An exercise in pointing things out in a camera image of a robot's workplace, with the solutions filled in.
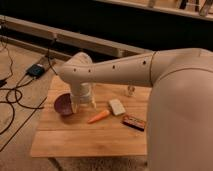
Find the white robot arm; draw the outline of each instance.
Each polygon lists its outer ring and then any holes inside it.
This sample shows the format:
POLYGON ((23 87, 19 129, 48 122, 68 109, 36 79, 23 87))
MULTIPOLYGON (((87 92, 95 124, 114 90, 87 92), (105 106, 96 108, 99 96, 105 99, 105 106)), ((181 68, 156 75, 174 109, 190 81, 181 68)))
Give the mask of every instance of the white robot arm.
POLYGON ((147 114, 151 171, 213 170, 213 53, 158 51, 93 64, 78 53, 60 69, 73 108, 92 103, 92 83, 152 87, 147 114))

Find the wire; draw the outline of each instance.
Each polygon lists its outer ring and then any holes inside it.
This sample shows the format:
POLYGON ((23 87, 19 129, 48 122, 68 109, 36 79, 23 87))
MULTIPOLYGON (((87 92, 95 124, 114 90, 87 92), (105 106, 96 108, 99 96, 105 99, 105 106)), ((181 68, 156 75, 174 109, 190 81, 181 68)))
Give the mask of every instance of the wire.
MULTIPOLYGON (((3 29, 4 29, 4 23, 6 23, 5 16, 4 16, 4 22, 1 23, 1 31, 3 31, 3 29)), ((13 59, 12 59, 12 57, 10 55, 9 49, 7 48, 8 37, 7 36, 3 36, 3 33, 1 33, 1 40, 0 41, 1 41, 1 45, 2 45, 2 49, 0 50, 0 52, 3 52, 6 49, 7 50, 7 55, 9 57, 9 59, 10 59, 10 66, 9 66, 10 74, 3 79, 3 80, 6 81, 8 78, 13 76, 13 69, 12 69, 12 67, 13 67, 13 59)))
POLYGON ((16 83, 15 87, 13 87, 13 88, 0 88, 0 90, 2 90, 2 91, 8 91, 7 94, 6 94, 6 101, 0 101, 0 104, 7 104, 12 109, 12 118, 11 118, 9 124, 2 131, 0 131, 0 135, 5 133, 11 127, 11 125, 12 125, 12 123, 14 121, 15 108, 14 108, 13 104, 17 103, 21 107, 28 108, 28 109, 33 109, 34 112, 39 110, 39 109, 43 109, 44 108, 44 107, 40 107, 40 105, 38 107, 29 107, 29 106, 26 106, 26 105, 23 105, 23 104, 20 103, 20 100, 23 98, 23 93, 19 90, 19 88, 28 86, 34 80, 34 78, 32 78, 28 82, 26 82, 24 84, 21 84, 21 82, 24 80, 25 77, 26 77, 26 74, 21 77, 21 79, 16 83), (14 101, 9 99, 9 96, 10 96, 11 92, 13 92, 13 91, 15 93, 15 100, 14 101))
MULTIPOLYGON (((45 97, 41 103, 37 106, 38 108, 45 102, 47 98, 45 97)), ((15 135, 20 131, 20 129, 27 123, 27 121, 34 115, 37 110, 34 109, 33 112, 28 116, 28 118, 21 124, 21 126, 14 132, 14 134, 10 137, 10 139, 4 144, 4 146, 0 149, 0 152, 4 150, 4 148, 9 144, 9 142, 15 137, 15 135)))
POLYGON ((2 104, 7 104, 7 105, 9 105, 10 107, 11 107, 11 109, 12 109, 12 119, 10 120, 10 123, 2 130, 2 131, 0 131, 0 135, 2 135, 3 133, 5 133, 9 128, 10 128, 10 126, 12 125, 12 123, 13 123, 13 121, 14 121, 14 118, 15 118, 15 108, 14 108, 14 106, 11 104, 11 103, 7 103, 7 102, 5 102, 5 101, 0 101, 0 103, 2 104))
POLYGON ((51 46, 56 42, 56 39, 53 39, 51 41, 51 43, 49 44, 48 48, 47 48, 47 52, 45 54, 45 57, 47 57, 47 60, 48 60, 48 64, 50 66, 50 69, 54 72, 55 75, 58 75, 58 73, 55 71, 55 69, 53 68, 51 62, 50 62, 50 48, 51 46))

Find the wooden table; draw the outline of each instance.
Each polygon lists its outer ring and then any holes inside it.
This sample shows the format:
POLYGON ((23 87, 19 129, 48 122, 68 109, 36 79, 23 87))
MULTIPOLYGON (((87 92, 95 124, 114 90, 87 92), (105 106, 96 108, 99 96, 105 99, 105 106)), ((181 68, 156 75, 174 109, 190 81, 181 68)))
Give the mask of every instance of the wooden table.
POLYGON ((136 87, 133 97, 125 95, 127 86, 96 84, 97 109, 82 106, 77 114, 61 117, 54 110, 58 96, 69 87, 55 76, 31 148, 32 157, 98 157, 146 155, 146 133, 121 123, 122 116, 87 124, 91 116, 108 108, 108 101, 120 99, 126 113, 146 120, 149 88, 136 87))

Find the table leg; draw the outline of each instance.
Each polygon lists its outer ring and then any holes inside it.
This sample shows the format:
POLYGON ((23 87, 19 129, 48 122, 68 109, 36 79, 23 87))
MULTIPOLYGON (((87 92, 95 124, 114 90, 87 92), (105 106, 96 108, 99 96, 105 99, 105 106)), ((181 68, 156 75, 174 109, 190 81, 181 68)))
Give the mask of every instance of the table leg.
POLYGON ((52 163, 52 165, 58 170, 58 171, 64 171, 60 163, 56 160, 54 157, 48 157, 48 160, 52 163))

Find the toy carrot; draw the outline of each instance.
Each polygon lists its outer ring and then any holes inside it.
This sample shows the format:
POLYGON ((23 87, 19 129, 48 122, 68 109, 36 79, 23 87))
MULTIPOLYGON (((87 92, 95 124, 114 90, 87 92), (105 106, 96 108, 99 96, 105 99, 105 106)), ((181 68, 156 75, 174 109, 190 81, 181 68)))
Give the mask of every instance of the toy carrot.
POLYGON ((107 116, 110 115, 109 110, 103 110, 102 112, 98 113, 97 115, 93 116, 87 123, 91 124, 93 122, 99 121, 103 118, 106 118, 107 116))

